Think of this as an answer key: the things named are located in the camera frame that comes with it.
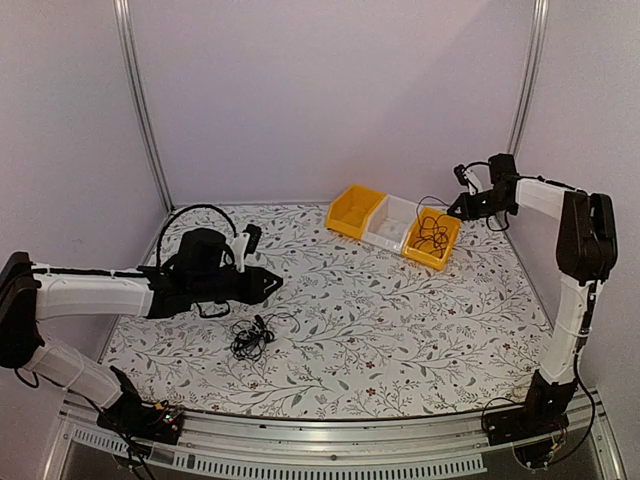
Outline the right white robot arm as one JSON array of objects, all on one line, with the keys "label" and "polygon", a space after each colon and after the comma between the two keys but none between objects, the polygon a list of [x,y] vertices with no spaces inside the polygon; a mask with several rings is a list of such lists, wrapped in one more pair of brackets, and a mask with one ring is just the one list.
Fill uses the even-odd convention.
[{"label": "right white robot arm", "polygon": [[611,198],[589,194],[542,177],[508,174],[482,190],[474,173],[458,173],[467,191],[447,213],[462,221],[515,214],[528,208],[558,222],[555,258],[560,303],[548,351],[537,374],[545,386],[572,384],[581,350],[591,331],[597,297],[617,261],[617,239]]}]

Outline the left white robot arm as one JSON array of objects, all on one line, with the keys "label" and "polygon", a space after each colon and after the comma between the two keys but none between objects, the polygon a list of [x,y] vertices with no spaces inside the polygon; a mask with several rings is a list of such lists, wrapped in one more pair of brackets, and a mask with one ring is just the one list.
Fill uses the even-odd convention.
[{"label": "left white robot arm", "polygon": [[126,270],[53,267],[15,252],[1,272],[1,365],[82,395],[108,410],[126,433],[141,433],[149,415],[127,376],[43,337],[39,322],[100,315],[167,319],[203,303],[260,304],[283,280],[247,265],[259,238],[253,226],[232,239],[197,228],[182,235],[169,259]]}]

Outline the right yellow plastic bin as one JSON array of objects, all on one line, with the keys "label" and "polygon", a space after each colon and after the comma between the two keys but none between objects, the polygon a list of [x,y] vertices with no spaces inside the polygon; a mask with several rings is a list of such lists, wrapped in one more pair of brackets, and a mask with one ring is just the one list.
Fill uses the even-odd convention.
[{"label": "right yellow plastic bin", "polygon": [[460,231],[461,222],[429,207],[419,207],[402,255],[435,270],[444,269]]}]

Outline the yellow plastic bin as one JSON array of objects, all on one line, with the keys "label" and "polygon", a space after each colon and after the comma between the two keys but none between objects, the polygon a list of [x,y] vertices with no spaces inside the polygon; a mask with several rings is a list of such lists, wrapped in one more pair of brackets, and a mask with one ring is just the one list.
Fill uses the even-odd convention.
[{"label": "yellow plastic bin", "polygon": [[330,204],[325,225],[330,230],[360,239],[369,217],[385,197],[384,193],[353,184]]},{"label": "yellow plastic bin", "polygon": [[444,269],[460,231],[461,222],[429,207],[419,207],[402,255],[435,270]]}]

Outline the white translucent plastic bin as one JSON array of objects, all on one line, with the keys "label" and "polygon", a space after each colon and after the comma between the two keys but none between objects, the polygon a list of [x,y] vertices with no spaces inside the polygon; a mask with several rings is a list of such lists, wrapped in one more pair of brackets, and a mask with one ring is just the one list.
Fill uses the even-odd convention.
[{"label": "white translucent plastic bin", "polygon": [[367,218],[361,240],[401,255],[417,219],[417,208],[415,202],[386,195]]}]

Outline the left yellow plastic bin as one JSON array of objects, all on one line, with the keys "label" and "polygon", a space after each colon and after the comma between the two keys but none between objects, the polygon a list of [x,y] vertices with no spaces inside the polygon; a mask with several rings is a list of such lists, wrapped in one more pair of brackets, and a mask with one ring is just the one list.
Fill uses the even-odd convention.
[{"label": "left yellow plastic bin", "polygon": [[353,184],[330,204],[325,225],[330,230],[360,239],[369,217],[385,197],[384,193]]}]

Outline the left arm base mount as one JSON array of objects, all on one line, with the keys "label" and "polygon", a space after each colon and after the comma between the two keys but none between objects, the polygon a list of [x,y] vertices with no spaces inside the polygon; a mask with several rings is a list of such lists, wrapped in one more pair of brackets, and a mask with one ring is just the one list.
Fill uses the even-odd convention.
[{"label": "left arm base mount", "polygon": [[98,414],[97,425],[123,436],[176,445],[184,424],[184,408],[166,401],[151,405],[120,398]]}]

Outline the right aluminium frame post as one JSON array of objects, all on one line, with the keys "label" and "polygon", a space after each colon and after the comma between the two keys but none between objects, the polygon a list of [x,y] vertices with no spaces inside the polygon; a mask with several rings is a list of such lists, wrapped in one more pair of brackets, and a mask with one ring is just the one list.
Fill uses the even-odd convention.
[{"label": "right aluminium frame post", "polygon": [[525,135],[527,119],[534,98],[537,77],[540,71],[549,15],[549,0],[535,0],[529,41],[526,49],[524,71],[507,152],[517,156]]}]

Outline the aluminium frame post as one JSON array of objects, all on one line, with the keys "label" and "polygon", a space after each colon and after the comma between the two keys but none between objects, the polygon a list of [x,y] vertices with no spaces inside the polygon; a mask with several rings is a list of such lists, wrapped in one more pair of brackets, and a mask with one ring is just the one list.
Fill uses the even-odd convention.
[{"label": "aluminium frame post", "polygon": [[125,74],[130,89],[131,100],[143,148],[161,205],[167,213],[170,213],[174,209],[174,202],[170,193],[166,173],[161,162],[159,148],[144,91],[130,2],[127,0],[114,0],[113,7]]},{"label": "aluminium frame post", "polygon": [[537,77],[540,71],[549,15],[549,0],[535,0],[529,41],[526,49],[524,71],[507,152],[517,156],[525,135],[527,119],[534,98]]}]

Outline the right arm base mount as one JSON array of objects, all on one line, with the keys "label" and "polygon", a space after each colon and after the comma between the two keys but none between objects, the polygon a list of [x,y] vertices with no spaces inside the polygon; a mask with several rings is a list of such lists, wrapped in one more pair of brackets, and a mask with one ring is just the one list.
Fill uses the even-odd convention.
[{"label": "right arm base mount", "polygon": [[531,471],[551,466],[566,444],[569,426],[565,413],[531,417],[525,404],[507,397],[489,400],[480,422],[490,446],[511,445],[516,461]]}]

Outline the aluminium front rail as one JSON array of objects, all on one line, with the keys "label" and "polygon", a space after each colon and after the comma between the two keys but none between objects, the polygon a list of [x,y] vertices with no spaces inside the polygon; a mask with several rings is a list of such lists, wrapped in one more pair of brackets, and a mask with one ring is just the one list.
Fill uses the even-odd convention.
[{"label": "aluminium front rail", "polygon": [[536,468],[544,436],[492,444],[484,411],[403,419],[303,421],[190,412],[174,445],[127,452],[76,396],[60,410],[47,479],[623,479],[627,473],[597,394],[577,395],[558,461]]}]

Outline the left aluminium frame post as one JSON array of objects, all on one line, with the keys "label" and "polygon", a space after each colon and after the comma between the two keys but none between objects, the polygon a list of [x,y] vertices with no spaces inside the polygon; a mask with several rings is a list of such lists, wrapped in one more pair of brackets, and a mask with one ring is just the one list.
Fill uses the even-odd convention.
[{"label": "left aluminium frame post", "polygon": [[113,7],[125,74],[130,89],[131,100],[143,148],[161,205],[167,213],[170,213],[174,209],[174,202],[170,193],[166,173],[161,162],[159,148],[144,91],[130,2],[127,0],[114,0]]}]

